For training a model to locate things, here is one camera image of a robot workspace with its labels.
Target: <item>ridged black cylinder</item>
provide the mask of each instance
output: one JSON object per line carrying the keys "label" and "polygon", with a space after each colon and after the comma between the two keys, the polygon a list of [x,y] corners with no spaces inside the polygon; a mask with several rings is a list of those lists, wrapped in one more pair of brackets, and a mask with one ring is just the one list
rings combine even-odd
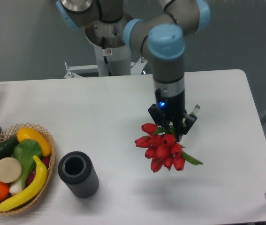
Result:
{"label": "ridged black cylinder", "polygon": [[73,151],[65,155],[58,166],[61,180],[79,198],[93,195],[99,188],[99,178],[90,158],[83,152]]}

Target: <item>banana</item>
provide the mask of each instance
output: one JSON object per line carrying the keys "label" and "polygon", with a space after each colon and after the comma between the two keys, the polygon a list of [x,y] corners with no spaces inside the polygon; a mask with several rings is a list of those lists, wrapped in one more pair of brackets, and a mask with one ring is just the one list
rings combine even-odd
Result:
{"label": "banana", "polygon": [[47,179],[47,168],[38,156],[33,156],[36,162],[36,176],[33,182],[22,192],[4,200],[0,203],[0,212],[6,212],[14,209],[35,197],[44,187]]}

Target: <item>yellow bell pepper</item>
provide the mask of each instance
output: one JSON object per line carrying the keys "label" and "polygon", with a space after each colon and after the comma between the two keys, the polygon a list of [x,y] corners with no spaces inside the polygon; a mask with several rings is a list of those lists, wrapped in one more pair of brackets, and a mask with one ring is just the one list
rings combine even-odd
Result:
{"label": "yellow bell pepper", "polygon": [[38,156],[33,156],[36,162],[36,176],[33,182],[22,192],[4,200],[0,203],[0,212],[6,212],[25,204],[35,197],[44,187],[47,179],[47,168]]}
{"label": "yellow bell pepper", "polygon": [[42,156],[47,157],[51,153],[51,149],[47,140],[40,134],[38,131],[30,127],[23,127],[17,132],[17,139],[19,142],[22,142],[25,139],[32,139],[39,143]]}

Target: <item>cucumber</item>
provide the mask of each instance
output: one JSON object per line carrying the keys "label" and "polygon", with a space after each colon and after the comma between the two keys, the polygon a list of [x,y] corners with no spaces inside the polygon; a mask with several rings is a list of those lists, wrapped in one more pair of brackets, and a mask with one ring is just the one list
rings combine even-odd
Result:
{"label": "cucumber", "polygon": [[10,157],[16,145],[19,144],[17,137],[12,137],[0,143],[0,160],[5,157]]}

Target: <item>gray wall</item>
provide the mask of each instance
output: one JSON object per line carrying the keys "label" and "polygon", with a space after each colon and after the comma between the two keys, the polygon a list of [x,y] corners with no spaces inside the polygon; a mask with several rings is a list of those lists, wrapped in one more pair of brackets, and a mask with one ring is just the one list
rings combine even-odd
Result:
{"label": "gray wall", "polygon": [[[266,108],[266,0],[207,1],[211,23],[186,37],[186,71],[242,69],[261,114]],[[150,19],[162,9],[157,0],[127,0],[125,11]],[[0,81],[62,78],[65,60],[69,66],[96,64],[84,30],[69,30],[54,0],[0,0]]]}

